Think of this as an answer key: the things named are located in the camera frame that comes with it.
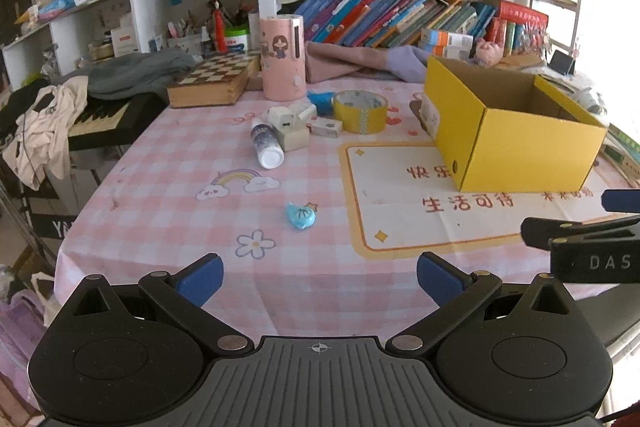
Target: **pink toy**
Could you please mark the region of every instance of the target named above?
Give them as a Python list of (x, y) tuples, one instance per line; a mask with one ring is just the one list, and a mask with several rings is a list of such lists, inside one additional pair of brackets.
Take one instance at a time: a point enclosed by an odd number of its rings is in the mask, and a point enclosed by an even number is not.
[(495, 66), (502, 59), (504, 49), (495, 42), (487, 42), (478, 39), (476, 42), (476, 58), (478, 58), (485, 68)]

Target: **pink cylinder container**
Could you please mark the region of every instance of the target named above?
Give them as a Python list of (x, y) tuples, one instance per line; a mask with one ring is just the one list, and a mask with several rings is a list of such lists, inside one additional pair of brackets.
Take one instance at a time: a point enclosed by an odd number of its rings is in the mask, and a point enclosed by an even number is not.
[(260, 19), (260, 62), (264, 97), (292, 102), (306, 96), (302, 17), (277, 15)]

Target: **tape roll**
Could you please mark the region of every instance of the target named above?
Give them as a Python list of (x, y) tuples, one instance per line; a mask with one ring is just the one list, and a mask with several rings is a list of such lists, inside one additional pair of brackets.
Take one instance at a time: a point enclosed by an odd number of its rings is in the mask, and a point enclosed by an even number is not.
[(388, 100), (364, 90), (347, 90), (334, 96), (334, 118), (342, 121), (345, 131), (375, 134), (386, 127)]

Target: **white bottle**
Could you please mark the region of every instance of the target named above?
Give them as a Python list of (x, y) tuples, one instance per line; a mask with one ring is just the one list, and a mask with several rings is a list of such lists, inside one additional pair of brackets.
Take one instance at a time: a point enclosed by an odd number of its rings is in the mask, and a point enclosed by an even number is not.
[(273, 129), (258, 118), (251, 121), (251, 140), (263, 169), (275, 169), (282, 165), (284, 152)]

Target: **blue finger pad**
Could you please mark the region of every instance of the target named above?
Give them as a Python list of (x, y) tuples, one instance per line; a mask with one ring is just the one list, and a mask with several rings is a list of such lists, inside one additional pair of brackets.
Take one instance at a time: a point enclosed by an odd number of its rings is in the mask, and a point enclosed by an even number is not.
[(444, 306), (464, 291), (463, 282), (447, 272), (443, 267), (421, 255), (415, 269), (420, 288), (430, 296), (438, 306)]
[(183, 277), (175, 285), (175, 290), (189, 302), (202, 308), (204, 303), (222, 286), (224, 273), (222, 259), (215, 257)]

